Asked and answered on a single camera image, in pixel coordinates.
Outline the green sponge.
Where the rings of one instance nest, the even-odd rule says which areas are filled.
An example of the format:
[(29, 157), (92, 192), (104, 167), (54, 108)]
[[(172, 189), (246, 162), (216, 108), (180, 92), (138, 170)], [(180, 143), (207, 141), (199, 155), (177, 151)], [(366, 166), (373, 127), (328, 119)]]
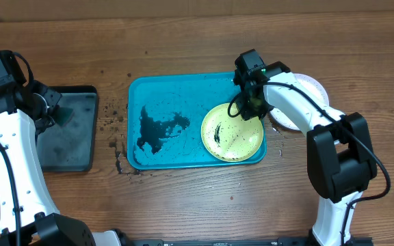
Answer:
[(68, 107), (58, 107), (54, 111), (52, 118), (57, 125), (64, 126), (72, 118), (72, 116), (73, 109)]

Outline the white speckled plate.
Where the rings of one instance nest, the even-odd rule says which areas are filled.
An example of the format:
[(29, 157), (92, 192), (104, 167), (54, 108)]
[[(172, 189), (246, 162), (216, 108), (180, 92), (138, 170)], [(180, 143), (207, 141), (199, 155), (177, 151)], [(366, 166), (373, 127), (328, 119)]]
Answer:
[[(324, 87), (316, 79), (300, 73), (294, 73), (294, 77), (316, 98), (320, 99), (326, 105), (329, 105), (328, 94)], [(270, 115), (279, 125), (293, 131), (300, 130), (281, 110), (274, 108), (270, 111)]]

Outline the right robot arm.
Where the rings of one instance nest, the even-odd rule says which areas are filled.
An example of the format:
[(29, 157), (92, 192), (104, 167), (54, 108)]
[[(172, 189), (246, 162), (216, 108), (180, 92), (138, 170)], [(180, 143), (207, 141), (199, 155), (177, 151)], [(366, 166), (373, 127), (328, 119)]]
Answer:
[(333, 109), (309, 92), (294, 73), (278, 61), (238, 58), (233, 82), (241, 91), (233, 99), (245, 119), (282, 111), (306, 137), (308, 178), (319, 195), (316, 221), (301, 245), (372, 245), (354, 238), (350, 224), (355, 206), (377, 176), (366, 119)]

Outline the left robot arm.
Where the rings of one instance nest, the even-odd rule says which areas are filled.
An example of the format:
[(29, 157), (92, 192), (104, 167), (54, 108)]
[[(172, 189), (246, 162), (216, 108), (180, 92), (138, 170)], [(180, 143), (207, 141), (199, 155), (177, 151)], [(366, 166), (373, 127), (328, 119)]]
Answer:
[(15, 103), (23, 90), (0, 80), (0, 245), (124, 245), (117, 230), (92, 232), (60, 214), (38, 159), (35, 122)]

